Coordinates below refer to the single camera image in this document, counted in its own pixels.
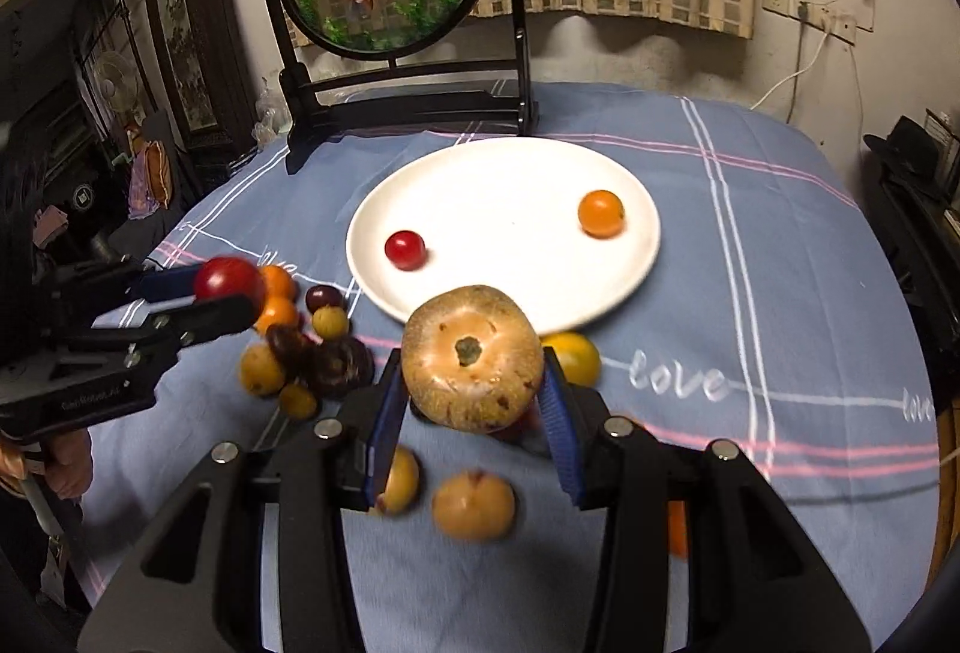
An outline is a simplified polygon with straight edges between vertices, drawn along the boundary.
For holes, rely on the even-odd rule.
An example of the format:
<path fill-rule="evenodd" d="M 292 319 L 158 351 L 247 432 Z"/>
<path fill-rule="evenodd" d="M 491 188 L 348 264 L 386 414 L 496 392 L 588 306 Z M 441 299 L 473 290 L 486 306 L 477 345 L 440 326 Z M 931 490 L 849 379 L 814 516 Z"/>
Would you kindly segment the person left hand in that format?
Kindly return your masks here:
<path fill-rule="evenodd" d="M 64 433 L 50 442 L 52 460 L 44 469 L 47 485 L 60 499 L 80 499 L 93 483 L 91 437 L 86 429 Z M 2 440 L 2 486 L 21 492 L 21 483 L 28 476 L 20 448 Z"/>

